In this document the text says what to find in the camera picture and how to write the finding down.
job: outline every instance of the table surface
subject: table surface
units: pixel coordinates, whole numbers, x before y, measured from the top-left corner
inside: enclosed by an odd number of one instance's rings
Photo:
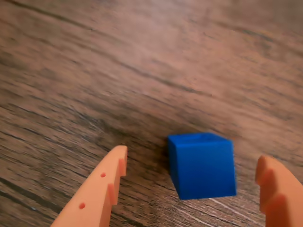
[[[303,181],[299,0],[1,0],[0,226],[49,226],[115,145],[112,227],[265,225],[261,154]],[[234,142],[236,197],[180,201],[166,137]]]

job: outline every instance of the cube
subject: cube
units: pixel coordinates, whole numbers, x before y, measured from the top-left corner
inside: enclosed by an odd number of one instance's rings
[[[182,200],[236,195],[233,145],[212,133],[168,136],[170,176]]]

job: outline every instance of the blue cube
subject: blue cube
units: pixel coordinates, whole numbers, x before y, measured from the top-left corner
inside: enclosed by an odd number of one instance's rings
[[[182,200],[236,195],[233,145],[212,133],[168,137],[170,175]]]

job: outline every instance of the wood grain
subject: wood grain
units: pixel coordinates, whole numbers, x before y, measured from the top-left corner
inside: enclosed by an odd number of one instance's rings
[[[49,226],[115,145],[111,226],[264,226],[261,154],[303,182],[299,0],[1,0],[0,226]],[[235,145],[238,195],[180,201],[166,137]]]

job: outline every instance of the orange plastic finger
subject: orange plastic finger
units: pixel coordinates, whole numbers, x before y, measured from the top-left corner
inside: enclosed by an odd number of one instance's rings
[[[303,226],[303,186],[279,161],[261,156],[256,170],[266,227]]]
[[[126,175],[127,147],[112,149],[66,204],[51,227],[108,227]]]

